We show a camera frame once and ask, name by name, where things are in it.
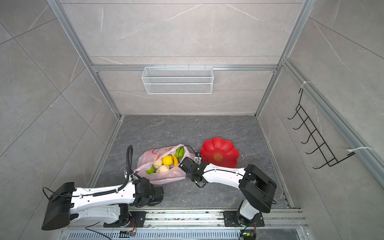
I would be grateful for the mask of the red flower-shaped plastic bowl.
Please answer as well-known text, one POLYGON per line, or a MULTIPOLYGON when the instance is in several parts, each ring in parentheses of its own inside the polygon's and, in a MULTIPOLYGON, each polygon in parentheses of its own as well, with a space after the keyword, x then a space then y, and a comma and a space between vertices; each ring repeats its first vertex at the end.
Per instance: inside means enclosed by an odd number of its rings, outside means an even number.
POLYGON ((231 141, 219 137, 205 141, 200 153, 205 162, 226 168, 236 168, 240 156, 231 141))

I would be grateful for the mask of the pink plastic bag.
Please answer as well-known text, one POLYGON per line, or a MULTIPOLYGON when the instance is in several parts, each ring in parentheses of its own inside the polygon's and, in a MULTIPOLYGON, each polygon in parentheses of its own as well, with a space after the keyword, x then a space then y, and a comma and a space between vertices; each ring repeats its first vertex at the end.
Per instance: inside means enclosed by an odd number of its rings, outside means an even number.
POLYGON ((171 182, 180 181, 186 178, 186 173, 179 168, 179 164, 181 160, 185 157, 193 158, 194 155, 191 154, 186 146, 182 144, 170 147, 164 147, 160 149, 153 149, 144 152, 138 160, 137 168, 135 169, 135 173, 140 177, 146 178, 150 180, 150 182, 154 185, 163 185, 171 182), (182 159, 178 159, 175 157, 176 149, 179 147, 184 147, 185 155, 182 159), (170 170, 166 173, 157 174, 156 170, 153 166, 153 163, 157 159, 163 159, 167 155, 174 156, 174 163, 169 166, 170 170))

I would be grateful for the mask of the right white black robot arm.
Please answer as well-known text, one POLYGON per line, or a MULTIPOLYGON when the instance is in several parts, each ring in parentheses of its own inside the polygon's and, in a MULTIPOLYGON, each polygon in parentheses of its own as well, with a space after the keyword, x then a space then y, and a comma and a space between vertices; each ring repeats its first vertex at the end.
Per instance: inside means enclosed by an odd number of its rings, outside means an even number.
POLYGON ((179 164, 191 181, 199 188, 207 183, 218 183, 239 189, 245 199, 237 211, 224 211, 223 216, 229 222, 227 227, 256 226, 263 227, 263 213, 270 213, 276 203, 274 196, 277 184, 255 165, 246 168, 231 169, 204 162, 198 156, 186 157, 179 164))

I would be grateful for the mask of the beige fake potato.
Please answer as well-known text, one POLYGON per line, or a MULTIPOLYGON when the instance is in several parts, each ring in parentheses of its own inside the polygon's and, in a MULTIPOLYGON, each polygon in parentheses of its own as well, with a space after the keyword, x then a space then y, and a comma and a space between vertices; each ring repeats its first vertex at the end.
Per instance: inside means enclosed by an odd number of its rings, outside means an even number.
POLYGON ((163 165, 163 160, 162 159, 157 159, 154 163, 153 163, 153 166, 155 169, 158 169, 159 167, 161 167, 163 165))

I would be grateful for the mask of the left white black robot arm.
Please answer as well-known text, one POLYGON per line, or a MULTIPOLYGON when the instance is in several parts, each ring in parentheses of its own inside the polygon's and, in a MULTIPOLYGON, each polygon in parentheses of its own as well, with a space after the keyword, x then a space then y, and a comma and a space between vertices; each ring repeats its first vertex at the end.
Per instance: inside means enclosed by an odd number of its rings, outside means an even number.
POLYGON ((91 222, 105 228, 131 226, 135 215, 129 212, 130 207, 155 206, 163 199, 163 187, 155 187, 145 178, 103 188, 76 188, 68 182, 48 198, 41 229, 53 231, 91 222))

